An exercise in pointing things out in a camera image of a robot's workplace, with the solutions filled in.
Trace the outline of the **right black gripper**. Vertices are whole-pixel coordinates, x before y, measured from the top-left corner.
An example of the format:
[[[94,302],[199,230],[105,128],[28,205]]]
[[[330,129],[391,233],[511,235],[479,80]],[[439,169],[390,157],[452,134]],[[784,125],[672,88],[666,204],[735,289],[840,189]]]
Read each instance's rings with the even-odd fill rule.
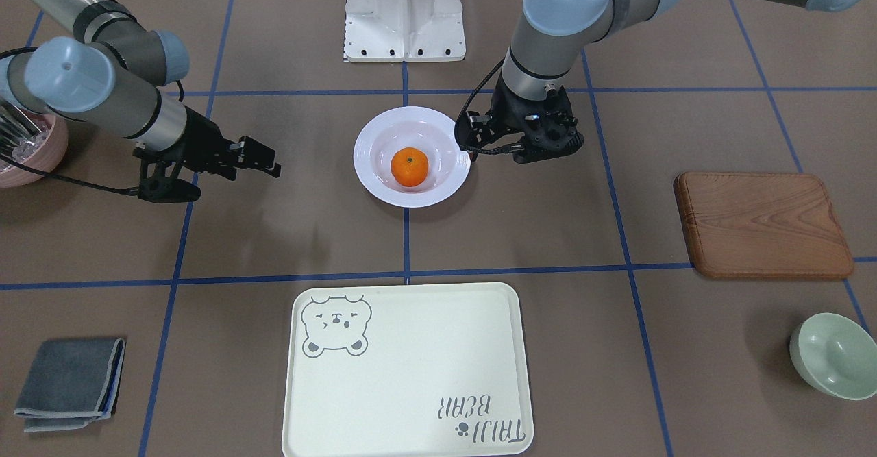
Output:
[[[154,203],[194,202],[201,197],[195,185],[180,177],[182,169],[194,173],[219,174],[235,180],[239,169],[257,170],[279,178],[282,166],[275,162],[276,152],[269,146],[241,136],[237,151],[233,142],[222,137],[216,123],[185,108],[184,132],[166,150],[135,148],[140,158],[140,185],[137,198]]]

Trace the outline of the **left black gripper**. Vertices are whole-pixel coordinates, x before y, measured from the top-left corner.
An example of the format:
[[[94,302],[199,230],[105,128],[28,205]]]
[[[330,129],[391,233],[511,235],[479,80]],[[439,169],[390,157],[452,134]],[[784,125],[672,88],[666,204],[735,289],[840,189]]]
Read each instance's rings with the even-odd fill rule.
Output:
[[[514,94],[503,79],[496,83],[486,114],[461,111],[455,139],[460,150],[511,153],[518,164],[568,156],[584,144],[564,86],[548,92],[545,100],[533,101]]]

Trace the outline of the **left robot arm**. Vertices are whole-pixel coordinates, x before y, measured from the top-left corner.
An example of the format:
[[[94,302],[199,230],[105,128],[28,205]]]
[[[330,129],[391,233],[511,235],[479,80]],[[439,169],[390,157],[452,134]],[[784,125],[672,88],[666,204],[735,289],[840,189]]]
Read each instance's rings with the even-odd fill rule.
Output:
[[[762,0],[809,11],[840,12],[861,0]],[[679,0],[522,0],[522,14],[484,114],[463,107],[455,123],[458,148],[510,154],[518,164],[559,158],[584,144],[564,79],[582,49],[648,22]]]

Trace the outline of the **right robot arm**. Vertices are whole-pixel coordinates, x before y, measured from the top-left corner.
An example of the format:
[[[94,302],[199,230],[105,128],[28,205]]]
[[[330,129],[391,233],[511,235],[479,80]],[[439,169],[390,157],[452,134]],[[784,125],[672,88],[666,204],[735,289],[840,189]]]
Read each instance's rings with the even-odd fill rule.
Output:
[[[136,144],[140,182],[119,194],[157,203],[194,202],[182,169],[235,180],[238,170],[281,176],[275,151],[249,136],[234,142],[162,87],[183,80],[179,36],[146,30],[116,0],[31,0],[68,36],[2,54],[2,101],[34,114],[90,123]]]

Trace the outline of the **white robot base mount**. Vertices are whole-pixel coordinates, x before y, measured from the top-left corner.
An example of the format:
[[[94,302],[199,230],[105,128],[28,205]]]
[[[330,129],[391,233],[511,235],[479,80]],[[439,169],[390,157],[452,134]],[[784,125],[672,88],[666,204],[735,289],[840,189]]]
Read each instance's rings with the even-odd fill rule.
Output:
[[[457,62],[467,53],[462,0],[347,0],[344,61]]]

